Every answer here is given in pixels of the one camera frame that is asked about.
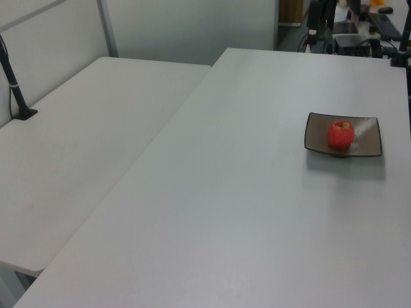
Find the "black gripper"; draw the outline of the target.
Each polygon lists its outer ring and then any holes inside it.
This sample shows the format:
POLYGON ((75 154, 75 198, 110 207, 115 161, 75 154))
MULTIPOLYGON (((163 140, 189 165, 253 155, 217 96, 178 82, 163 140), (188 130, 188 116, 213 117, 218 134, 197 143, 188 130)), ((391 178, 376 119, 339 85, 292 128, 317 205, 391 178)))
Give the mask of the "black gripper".
POLYGON ((320 1, 310 1, 307 18, 308 45, 317 44, 317 30, 320 25, 321 11, 322 3, 320 1))

